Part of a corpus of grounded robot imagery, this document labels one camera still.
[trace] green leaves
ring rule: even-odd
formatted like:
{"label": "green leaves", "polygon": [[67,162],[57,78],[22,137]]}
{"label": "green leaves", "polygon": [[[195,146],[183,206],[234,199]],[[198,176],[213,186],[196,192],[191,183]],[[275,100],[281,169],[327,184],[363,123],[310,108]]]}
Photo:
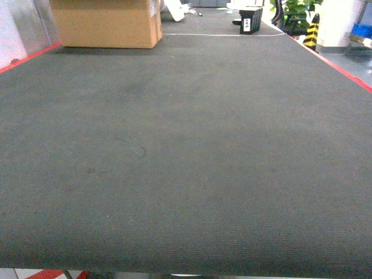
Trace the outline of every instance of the green leaves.
{"label": "green leaves", "polygon": [[[321,5],[323,0],[286,0],[283,1],[283,9],[284,13],[291,13],[291,14],[304,14],[307,10],[309,12],[313,12],[315,10],[315,4]],[[275,0],[270,0],[270,4],[272,4],[272,9],[275,9]]]}

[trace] white object on floor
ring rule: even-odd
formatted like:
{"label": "white object on floor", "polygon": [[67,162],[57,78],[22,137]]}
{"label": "white object on floor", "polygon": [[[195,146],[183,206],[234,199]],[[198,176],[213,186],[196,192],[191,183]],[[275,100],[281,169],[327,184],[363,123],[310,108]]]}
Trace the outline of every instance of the white object on floor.
{"label": "white object on floor", "polygon": [[185,18],[185,7],[183,7],[180,0],[164,0],[164,3],[168,7],[175,22],[179,22]]}

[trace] metal shelf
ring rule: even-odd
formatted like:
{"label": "metal shelf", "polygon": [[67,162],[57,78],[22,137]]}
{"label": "metal shelf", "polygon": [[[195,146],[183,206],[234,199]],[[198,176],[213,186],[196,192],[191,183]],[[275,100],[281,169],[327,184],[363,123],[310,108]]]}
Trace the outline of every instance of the metal shelf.
{"label": "metal shelf", "polygon": [[349,39],[352,42],[357,42],[358,44],[364,45],[365,47],[372,49],[372,40],[369,38],[364,38],[358,35],[350,34]]}

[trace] yellow and black warning post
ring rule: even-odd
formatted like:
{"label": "yellow and black warning post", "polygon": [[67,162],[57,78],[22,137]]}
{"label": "yellow and black warning post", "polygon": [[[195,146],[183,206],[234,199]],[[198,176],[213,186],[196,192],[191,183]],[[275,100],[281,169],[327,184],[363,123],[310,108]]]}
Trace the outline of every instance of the yellow and black warning post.
{"label": "yellow and black warning post", "polygon": [[308,48],[315,51],[316,49],[316,40],[318,38],[318,31],[319,31],[319,20],[320,16],[317,13],[313,21],[311,22],[309,29],[307,30],[306,38],[303,40],[303,44],[306,45]]}

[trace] black box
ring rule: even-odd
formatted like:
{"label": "black box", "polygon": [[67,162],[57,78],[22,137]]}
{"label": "black box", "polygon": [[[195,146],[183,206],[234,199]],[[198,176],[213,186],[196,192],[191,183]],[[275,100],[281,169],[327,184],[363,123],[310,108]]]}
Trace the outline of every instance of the black box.
{"label": "black box", "polygon": [[239,10],[242,17],[240,34],[252,34],[260,30],[263,9],[260,7],[246,7]]}

